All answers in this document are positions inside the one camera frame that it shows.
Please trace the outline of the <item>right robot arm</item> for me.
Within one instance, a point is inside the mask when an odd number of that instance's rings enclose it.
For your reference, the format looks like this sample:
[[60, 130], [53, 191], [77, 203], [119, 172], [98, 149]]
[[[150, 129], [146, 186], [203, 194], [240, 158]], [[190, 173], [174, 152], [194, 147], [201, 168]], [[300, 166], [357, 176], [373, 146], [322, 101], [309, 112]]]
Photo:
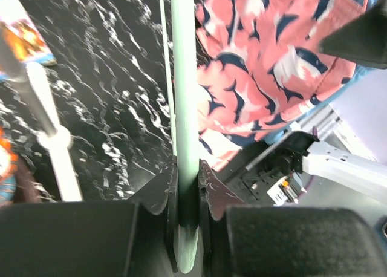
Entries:
[[[386, 166], [293, 132], [258, 163], [306, 172], [386, 200]], [[385, 276], [372, 229], [348, 209], [244, 204], [201, 162], [204, 276]]]

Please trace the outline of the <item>mint green hanger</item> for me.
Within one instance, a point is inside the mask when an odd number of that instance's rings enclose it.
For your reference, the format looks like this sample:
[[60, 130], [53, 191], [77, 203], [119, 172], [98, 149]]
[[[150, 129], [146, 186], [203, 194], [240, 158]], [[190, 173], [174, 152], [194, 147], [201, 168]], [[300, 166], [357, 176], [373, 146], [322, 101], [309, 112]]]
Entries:
[[160, 0], [171, 140], [178, 168], [178, 250], [180, 272], [194, 267], [198, 244], [198, 116], [195, 100], [196, 43], [194, 0], [171, 0], [172, 50], [164, 0]]

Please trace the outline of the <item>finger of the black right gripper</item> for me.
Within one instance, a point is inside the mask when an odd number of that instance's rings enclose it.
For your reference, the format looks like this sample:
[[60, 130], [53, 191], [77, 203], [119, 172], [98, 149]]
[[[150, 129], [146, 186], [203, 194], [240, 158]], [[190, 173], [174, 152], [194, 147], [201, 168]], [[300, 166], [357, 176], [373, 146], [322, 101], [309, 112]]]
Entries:
[[364, 67], [386, 68], [386, 1], [344, 25], [320, 42], [320, 52]]

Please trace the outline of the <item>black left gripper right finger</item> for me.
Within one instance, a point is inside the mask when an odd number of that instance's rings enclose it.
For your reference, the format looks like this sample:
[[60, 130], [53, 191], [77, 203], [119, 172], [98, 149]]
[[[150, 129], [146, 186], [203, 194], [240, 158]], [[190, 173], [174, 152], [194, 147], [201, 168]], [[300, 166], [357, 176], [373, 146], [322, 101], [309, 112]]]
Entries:
[[348, 209], [245, 204], [200, 163], [204, 276], [385, 276], [367, 223]]

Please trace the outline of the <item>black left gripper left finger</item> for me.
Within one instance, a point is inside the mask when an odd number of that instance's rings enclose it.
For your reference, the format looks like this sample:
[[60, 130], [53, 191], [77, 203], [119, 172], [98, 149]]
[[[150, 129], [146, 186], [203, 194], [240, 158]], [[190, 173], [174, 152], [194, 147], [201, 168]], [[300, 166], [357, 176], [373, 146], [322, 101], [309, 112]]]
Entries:
[[172, 276], [175, 162], [126, 200], [1, 209], [2, 276]]

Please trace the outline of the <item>pink patterned shorts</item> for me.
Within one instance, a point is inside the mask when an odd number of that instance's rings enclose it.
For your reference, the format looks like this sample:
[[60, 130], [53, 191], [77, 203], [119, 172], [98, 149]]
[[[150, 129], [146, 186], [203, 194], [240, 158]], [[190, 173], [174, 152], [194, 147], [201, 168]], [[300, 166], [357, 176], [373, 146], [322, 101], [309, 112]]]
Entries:
[[340, 88], [356, 64], [320, 52], [320, 41], [375, 0], [204, 0], [197, 37], [209, 57], [198, 67], [202, 158], [216, 171], [240, 147], [229, 136], [279, 126], [277, 114]]

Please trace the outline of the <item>blue orange patterned shorts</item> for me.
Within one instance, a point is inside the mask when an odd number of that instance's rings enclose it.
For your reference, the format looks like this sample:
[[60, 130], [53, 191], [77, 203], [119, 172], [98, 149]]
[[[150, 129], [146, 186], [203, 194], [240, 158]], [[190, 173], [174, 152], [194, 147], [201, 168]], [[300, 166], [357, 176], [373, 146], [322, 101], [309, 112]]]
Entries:
[[1, 206], [13, 202], [17, 183], [18, 156], [13, 152], [11, 141], [1, 128]]

